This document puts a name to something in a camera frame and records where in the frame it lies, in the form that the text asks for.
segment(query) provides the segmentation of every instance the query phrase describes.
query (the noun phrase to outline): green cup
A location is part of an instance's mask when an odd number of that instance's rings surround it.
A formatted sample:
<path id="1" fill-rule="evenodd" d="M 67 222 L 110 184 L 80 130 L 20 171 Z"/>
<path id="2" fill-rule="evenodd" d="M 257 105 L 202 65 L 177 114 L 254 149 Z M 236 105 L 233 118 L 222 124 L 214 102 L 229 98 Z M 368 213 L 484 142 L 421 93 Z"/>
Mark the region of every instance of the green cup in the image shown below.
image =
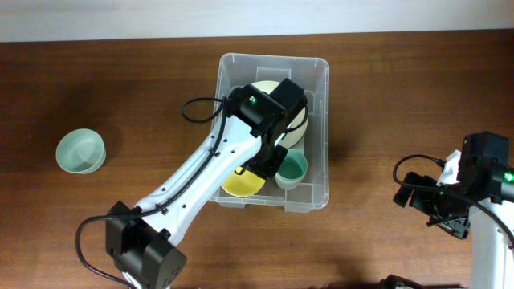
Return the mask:
<path id="1" fill-rule="evenodd" d="M 288 149 L 288 154 L 275 175 L 276 184 L 281 189 L 294 189 L 304 179 L 307 168 L 307 159 L 304 154 L 296 149 Z"/>
<path id="2" fill-rule="evenodd" d="M 69 173 L 92 173 L 102 166 L 105 156 L 102 137 L 86 128 L 68 133 L 55 152 L 57 163 Z"/>

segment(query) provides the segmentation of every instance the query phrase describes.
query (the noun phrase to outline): transparent storage container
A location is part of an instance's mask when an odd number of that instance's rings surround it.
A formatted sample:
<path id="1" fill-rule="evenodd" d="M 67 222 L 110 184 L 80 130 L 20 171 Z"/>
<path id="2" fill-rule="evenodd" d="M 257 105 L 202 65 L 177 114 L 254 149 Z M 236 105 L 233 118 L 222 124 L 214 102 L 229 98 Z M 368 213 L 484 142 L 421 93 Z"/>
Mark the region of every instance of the transparent storage container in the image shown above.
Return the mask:
<path id="1" fill-rule="evenodd" d="M 293 148 L 303 149 L 308 171 L 302 182 L 286 191 L 266 180 L 250 197 L 234 197 L 219 188 L 210 198 L 221 206 L 244 208 L 246 204 L 282 206 L 289 212 L 307 213 L 328 203 L 328 63 L 324 59 L 225 54 L 219 63 L 216 97 L 229 96 L 232 89 L 262 80 L 281 82 L 289 78 L 305 89 L 308 99 L 308 127 Z"/>

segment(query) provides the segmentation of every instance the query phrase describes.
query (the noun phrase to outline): white wall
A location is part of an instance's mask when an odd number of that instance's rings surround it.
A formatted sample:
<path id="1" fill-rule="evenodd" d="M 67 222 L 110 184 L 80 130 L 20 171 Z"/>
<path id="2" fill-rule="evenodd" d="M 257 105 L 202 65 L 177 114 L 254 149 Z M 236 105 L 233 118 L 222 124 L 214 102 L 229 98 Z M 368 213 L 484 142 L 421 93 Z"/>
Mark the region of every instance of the white wall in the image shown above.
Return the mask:
<path id="1" fill-rule="evenodd" d="M 514 0 L 0 0 L 0 41 L 514 27 Z"/>

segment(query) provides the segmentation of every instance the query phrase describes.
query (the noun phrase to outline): robotic arm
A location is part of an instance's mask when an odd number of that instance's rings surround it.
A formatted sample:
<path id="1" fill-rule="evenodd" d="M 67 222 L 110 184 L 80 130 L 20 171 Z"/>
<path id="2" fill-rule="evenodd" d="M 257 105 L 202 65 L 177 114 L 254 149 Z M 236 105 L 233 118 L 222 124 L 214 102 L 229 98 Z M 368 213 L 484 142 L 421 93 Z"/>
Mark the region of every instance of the robotic arm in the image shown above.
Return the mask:
<path id="1" fill-rule="evenodd" d="M 471 226 L 471 289 L 514 287 L 514 253 L 509 240 L 514 229 L 514 172 L 508 166 L 508 139 L 490 132 L 471 134 L 464 138 L 462 154 L 455 151 L 446 163 L 437 162 L 444 167 L 438 181 L 410 172 L 404 182 L 426 189 L 403 185 L 394 202 L 405 207 L 410 198 L 409 206 L 430 217 L 428 226 L 438 226 L 459 239 L 467 238 Z M 475 205 L 447 195 L 445 189 Z M 510 233 L 481 207 L 492 212 Z"/>
<path id="2" fill-rule="evenodd" d="M 210 135 L 168 181 L 133 209 L 119 201 L 109 210 L 108 216 L 141 216 L 106 223 L 106 251 L 124 277 L 137 288 L 168 287 L 186 264 L 175 246 L 198 211 L 239 166 L 273 177 L 287 153 L 277 144 L 306 106 L 304 90 L 289 79 L 269 95 L 251 85 L 236 88 Z"/>

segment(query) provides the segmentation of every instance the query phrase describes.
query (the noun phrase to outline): yellow bowl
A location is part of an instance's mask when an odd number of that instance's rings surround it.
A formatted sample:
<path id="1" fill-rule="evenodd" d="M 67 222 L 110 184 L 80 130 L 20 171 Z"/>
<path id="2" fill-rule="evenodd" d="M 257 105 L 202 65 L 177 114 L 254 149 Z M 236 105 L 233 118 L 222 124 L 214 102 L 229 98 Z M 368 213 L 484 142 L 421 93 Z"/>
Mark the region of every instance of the yellow bowl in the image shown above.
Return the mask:
<path id="1" fill-rule="evenodd" d="M 223 183 L 223 189 L 235 197 L 248 197 L 263 188 L 266 180 L 257 177 L 254 173 L 245 171 L 242 175 L 232 173 Z"/>

